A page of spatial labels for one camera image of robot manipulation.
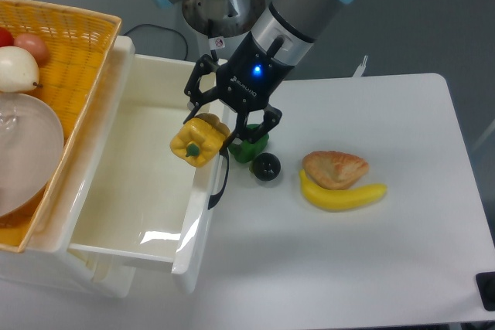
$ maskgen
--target wicker basket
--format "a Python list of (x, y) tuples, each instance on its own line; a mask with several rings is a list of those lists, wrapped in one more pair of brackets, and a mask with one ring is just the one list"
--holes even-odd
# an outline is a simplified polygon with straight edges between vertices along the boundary
[(43, 87), (30, 93), (55, 111), (65, 139), (61, 161), (45, 189), (21, 209), (0, 218), (0, 250), (20, 253), (50, 210), (53, 187), (77, 140), (121, 19), (45, 2), (0, 0), (0, 26), (14, 37), (34, 33), (47, 44), (50, 60), (39, 69)]

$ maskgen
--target blue led light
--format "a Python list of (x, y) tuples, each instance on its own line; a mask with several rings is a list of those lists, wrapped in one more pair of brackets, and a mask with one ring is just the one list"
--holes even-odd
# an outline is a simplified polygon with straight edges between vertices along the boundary
[(261, 69), (261, 65), (256, 65), (253, 69), (253, 76), (260, 77), (263, 74), (263, 70)]

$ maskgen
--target white plate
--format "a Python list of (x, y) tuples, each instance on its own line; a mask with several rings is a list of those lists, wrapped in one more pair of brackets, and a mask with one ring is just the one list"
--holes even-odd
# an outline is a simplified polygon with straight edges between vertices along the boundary
[(26, 204), (50, 180), (63, 151), (53, 110), (25, 94), (15, 98), (17, 125), (0, 133), (0, 216)]

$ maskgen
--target pepper stem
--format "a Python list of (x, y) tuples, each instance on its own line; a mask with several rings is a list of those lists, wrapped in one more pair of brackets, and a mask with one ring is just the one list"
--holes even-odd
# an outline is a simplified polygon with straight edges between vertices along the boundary
[(200, 154), (200, 148), (194, 144), (194, 143), (189, 143), (186, 147), (186, 157), (188, 158), (189, 156), (197, 156)]

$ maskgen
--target drawer handle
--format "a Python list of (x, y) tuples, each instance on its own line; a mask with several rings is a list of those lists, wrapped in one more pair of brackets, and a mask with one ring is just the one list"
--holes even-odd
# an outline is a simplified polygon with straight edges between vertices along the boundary
[(225, 161), (227, 162), (227, 166), (225, 168), (225, 178), (224, 178), (224, 184), (222, 185), (222, 188), (218, 193), (215, 195), (210, 196), (210, 200), (208, 201), (208, 210), (213, 208), (218, 202), (220, 201), (222, 195), (224, 194), (225, 191), (225, 186), (227, 185), (227, 179), (229, 178), (229, 151), (227, 150), (226, 147), (222, 148), (219, 152), (220, 156), (225, 158)]

